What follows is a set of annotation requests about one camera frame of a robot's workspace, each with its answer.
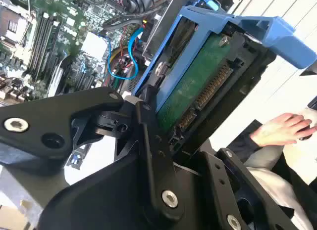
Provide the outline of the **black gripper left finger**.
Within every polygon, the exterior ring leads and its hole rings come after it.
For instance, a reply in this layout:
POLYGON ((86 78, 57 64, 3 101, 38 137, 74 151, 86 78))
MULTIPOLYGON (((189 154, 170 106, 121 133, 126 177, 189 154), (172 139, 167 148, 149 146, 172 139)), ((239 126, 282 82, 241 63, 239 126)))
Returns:
POLYGON ((116 161, 137 156, 147 220, 178 222, 184 214, 180 186, 155 110, 146 102, 131 103, 100 87, 0 110, 0 162, 28 174, 57 174, 73 150, 104 136, 117 140, 116 161))

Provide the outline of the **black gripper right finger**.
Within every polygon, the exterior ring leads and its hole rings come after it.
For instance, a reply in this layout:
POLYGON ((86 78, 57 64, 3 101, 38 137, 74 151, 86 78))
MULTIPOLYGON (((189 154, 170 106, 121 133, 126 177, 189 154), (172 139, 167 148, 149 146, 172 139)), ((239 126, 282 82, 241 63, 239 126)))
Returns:
POLYGON ((206 201, 217 230, 294 230, 295 225, 229 149, 199 152, 206 201))

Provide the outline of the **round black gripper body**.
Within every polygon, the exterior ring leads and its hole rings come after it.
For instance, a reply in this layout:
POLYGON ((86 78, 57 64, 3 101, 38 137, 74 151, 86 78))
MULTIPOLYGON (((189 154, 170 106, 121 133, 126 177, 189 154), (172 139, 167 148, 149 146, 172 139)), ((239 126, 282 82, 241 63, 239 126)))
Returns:
POLYGON ((178 222, 147 220, 137 156, 116 161, 63 189, 47 204, 39 230, 216 230, 201 175, 174 164, 185 211, 178 222))

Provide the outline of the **person's bare hand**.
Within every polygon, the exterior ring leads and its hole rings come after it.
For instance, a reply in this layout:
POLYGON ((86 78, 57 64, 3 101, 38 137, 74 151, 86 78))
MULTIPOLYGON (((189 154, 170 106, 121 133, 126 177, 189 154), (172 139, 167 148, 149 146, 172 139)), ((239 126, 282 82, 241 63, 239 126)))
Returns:
POLYGON ((292 113, 284 113, 263 124, 250 134, 251 140, 260 147, 294 144, 317 131, 312 120, 292 113))

